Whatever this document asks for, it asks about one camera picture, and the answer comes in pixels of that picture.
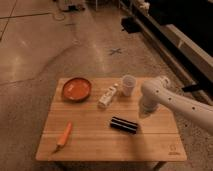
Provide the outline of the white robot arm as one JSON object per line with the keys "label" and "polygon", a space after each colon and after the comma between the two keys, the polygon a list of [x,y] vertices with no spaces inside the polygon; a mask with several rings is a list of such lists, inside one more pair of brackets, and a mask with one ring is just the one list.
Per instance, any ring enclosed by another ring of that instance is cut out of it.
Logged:
{"label": "white robot arm", "polygon": [[169,90],[170,86],[171,81],[166,76],[145,80],[141,86],[142,110],[152,113],[162,104],[213,135],[213,106],[178,95]]}

